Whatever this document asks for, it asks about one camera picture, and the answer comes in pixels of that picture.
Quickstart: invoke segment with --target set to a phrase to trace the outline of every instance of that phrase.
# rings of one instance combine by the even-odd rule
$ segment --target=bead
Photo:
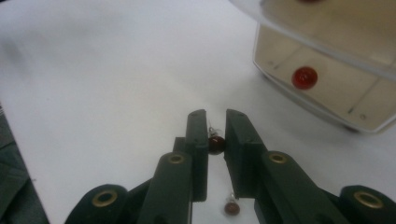
[[[235,202],[226,203],[224,206],[224,212],[229,216],[236,216],[240,211],[239,205]]]
[[[210,155],[219,155],[221,152],[225,150],[225,140],[220,136],[211,136],[209,137],[209,154]]]
[[[292,78],[291,82],[293,86],[299,90],[308,90],[317,84],[318,73],[311,67],[301,67],[297,69]]]

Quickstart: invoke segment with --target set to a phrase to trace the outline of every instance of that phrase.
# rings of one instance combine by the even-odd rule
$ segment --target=white table
[[[253,65],[255,32],[226,0],[0,4],[0,101],[49,221],[99,185],[151,178],[200,108],[223,131],[227,108],[246,113],[269,149],[329,192],[359,184],[396,200],[396,128],[351,133],[299,107]],[[222,156],[210,156],[193,223],[258,223],[253,200],[222,213],[231,190]]]

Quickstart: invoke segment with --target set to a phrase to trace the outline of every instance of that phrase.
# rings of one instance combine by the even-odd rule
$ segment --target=dark fabric
[[[0,224],[49,223],[6,118],[0,116]]]

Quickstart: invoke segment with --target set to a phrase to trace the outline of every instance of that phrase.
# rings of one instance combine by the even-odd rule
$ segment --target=white plastic container
[[[395,120],[396,1],[232,2],[260,23],[254,63],[300,103],[367,133]],[[302,67],[317,75],[307,88]]]

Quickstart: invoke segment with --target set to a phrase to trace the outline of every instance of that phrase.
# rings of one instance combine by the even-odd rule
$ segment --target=dark red bead
[[[209,137],[209,154],[219,155],[225,150],[225,140],[220,136]]]
[[[239,205],[234,202],[226,203],[224,206],[224,212],[229,216],[236,216],[240,211]]]
[[[308,90],[317,84],[318,73],[311,67],[301,67],[297,69],[292,78],[291,82],[293,86],[300,90]]]

